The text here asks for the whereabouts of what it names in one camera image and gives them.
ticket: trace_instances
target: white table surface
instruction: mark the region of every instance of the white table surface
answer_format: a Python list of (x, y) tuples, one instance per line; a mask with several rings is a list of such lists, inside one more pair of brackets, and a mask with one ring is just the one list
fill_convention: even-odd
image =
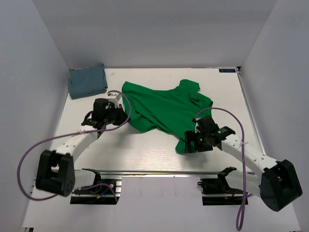
[[(218, 69), (106, 69), (108, 90), (121, 90), (125, 81), (152, 89), (168, 90), (182, 79), (198, 82), (200, 93), (213, 101), (213, 106), (234, 113), (245, 129), (245, 140), (257, 148), (249, 114), (236, 73), (219, 73)], [(57, 135), (77, 131), (86, 113), (92, 110), (96, 98), (107, 94), (72, 100), (68, 95)], [(241, 136), (234, 118), (223, 111), (213, 110), (219, 127), (229, 126)], [(67, 140), (58, 139), (52, 148)], [(213, 151), (181, 155), (175, 152), (178, 139), (159, 130), (139, 133), (129, 124), (106, 132), (75, 162), (76, 168), (117, 171), (203, 171), (218, 172), (227, 166), (241, 169), (241, 163), (231, 155), (215, 148)]]
[[(124, 81), (154, 89), (175, 88), (182, 79), (199, 82), (201, 93), (214, 104), (233, 112), (243, 123), (246, 141), (257, 147), (256, 138), (235, 73), (217, 69), (107, 69), (109, 90), (121, 90)], [(79, 128), (85, 114), (92, 109), (93, 97), (67, 98), (57, 135)], [(236, 121), (213, 110), (219, 126), (229, 126), (239, 135)], [(52, 147), (65, 139), (53, 142)], [(219, 149), (211, 152), (179, 155), (178, 139), (153, 130), (138, 133), (130, 125), (104, 133), (76, 161), (76, 168), (100, 170), (162, 170), (218, 172), (227, 166), (241, 169), (241, 163)], [(44, 202), (30, 201), (23, 227), (35, 232), (162, 232), (162, 231), (236, 231), (239, 206), (203, 206), (198, 177), (124, 177), (117, 205), (70, 205), (70, 197), (57, 196)], [(34, 189), (32, 196), (50, 193)], [(261, 199), (252, 197), (246, 207), (243, 232), (289, 232), (299, 230), (290, 204), (276, 213)]]

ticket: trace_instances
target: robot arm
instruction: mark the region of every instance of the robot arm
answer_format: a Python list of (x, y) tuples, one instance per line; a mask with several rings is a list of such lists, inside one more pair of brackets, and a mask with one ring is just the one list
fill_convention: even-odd
[(107, 125), (121, 125), (127, 118), (119, 104), (120, 94), (110, 94), (107, 99), (96, 99), (79, 128), (80, 134), (69, 138), (55, 150), (41, 153), (35, 186), (37, 189), (68, 196), (74, 189), (91, 186), (100, 181), (95, 170), (75, 170), (74, 162), (82, 152), (102, 134)]
[[(194, 131), (185, 132), (186, 152), (192, 152), (192, 144), (197, 151), (209, 151), (217, 147), (242, 161), (242, 141), (229, 127), (219, 128), (211, 116), (196, 122)], [(282, 162), (268, 157), (252, 146), (245, 144), (246, 166), (255, 175), (246, 174), (247, 191), (258, 197), (272, 210), (280, 211), (302, 195), (302, 189), (295, 168), (291, 162)], [(243, 172), (229, 167), (218, 174), (223, 190), (243, 189)]]

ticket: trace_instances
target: white backdrop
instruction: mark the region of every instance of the white backdrop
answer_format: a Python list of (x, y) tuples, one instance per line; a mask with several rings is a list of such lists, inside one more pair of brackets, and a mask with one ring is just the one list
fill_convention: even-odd
[(276, 0), (33, 0), (69, 68), (239, 66)]
[[(31, 0), (4, 0), (0, 7), (0, 225), (20, 231), (27, 199), (16, 169), (22, 154), (55, 132), (66, 97), (68, 67)], [(39, 154), (22, 166), (30, 193)]]
[(293, 205), (309, 231), (309, 1), (279, 0), (246, 58), (242, 76), (269, 156), (288, 159), (304, 195)]

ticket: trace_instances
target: black mounting bracket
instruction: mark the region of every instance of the black mounting bracket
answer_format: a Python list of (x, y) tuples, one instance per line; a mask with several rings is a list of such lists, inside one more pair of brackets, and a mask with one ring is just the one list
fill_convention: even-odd
[(273, 211), (280, 211), (303, 194), (290, 161), (277, 161), (276, 166), (265, 168), (264, 171), (260, 185), (261, 199)]
[(113, 102), (105, 98), (97, 98), (93, 103), (93, 111), (86, 114), (82, 126), (89, 125), (96, 129), (104, 129), (106, 125), (121, 125), (127, 118), (122, 105), (115, 107)]
[[(56, 166), (59, 166), (59, 169), (52, 170), (52, 167)], [(70, 154), (62, 155), (55, 151), (43, 151), (40, 156), (35, 187), (66, 197), (72, 192), (74, 185), (73, 157)]]
[(211, 116), (205, 116), (199, 120), (193, 119), (193, 122), (197, 123), (196, 130), (188, 130), (184, 133), (185, 153), (192, 153), (194, 150), (211, 151), (214, 146), (222, 150), (221, 141), (235, 134), (235, 131), (229, 127), (219, 128)]

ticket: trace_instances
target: blue-gray towel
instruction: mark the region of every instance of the blue-gray towel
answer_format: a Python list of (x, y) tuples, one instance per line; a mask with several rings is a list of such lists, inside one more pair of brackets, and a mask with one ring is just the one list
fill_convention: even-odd
[(103, 64), (70, 71), (68, 90), (72, 99), (105, 93), (106, 89), (107, 82)]

